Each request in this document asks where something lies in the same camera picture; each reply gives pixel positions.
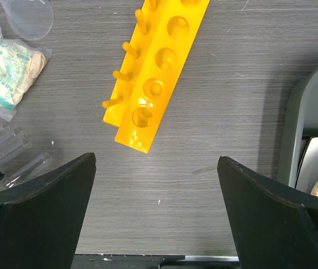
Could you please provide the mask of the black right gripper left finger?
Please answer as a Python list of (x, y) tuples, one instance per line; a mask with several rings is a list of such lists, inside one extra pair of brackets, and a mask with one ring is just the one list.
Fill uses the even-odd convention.
[(0, 192), (0, 268), (70, 268), (96, 173), (95, 154)]

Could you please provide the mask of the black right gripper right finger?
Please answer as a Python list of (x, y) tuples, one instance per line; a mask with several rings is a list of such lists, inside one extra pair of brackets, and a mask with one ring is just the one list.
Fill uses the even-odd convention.
[(318, 197), (226, 156), (217, 171), (241, 268), (318, 268)]

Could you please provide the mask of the dark grey tray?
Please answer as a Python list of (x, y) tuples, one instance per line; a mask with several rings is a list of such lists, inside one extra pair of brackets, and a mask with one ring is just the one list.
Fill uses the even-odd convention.
[(311, 136), (318, 136), (318, 69), (301, 79), (289, 95), (279, 151), (279, 182), (296, 187), (301, 142)]

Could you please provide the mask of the plastic bag with gloves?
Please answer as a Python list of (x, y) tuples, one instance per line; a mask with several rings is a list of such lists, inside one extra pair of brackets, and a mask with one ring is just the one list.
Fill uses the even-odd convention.
[(16, 107), (34, 84), (52, 51), (33, 48), (19, 39), (6, 39), (0, 27), (0, 117), (8, 122)]

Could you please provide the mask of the yellow test tube rack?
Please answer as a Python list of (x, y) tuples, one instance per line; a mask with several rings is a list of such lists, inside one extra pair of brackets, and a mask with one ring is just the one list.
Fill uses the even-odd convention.
[(115, 141), (148, 153), (209, 1), (144, 1), (105, 108)]

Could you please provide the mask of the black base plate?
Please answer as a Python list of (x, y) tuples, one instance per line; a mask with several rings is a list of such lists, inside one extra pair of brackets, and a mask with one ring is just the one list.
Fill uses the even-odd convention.
[(240, 268), (238, 257), (148, 255), (148, 254), (76, 254), (72, 268)]

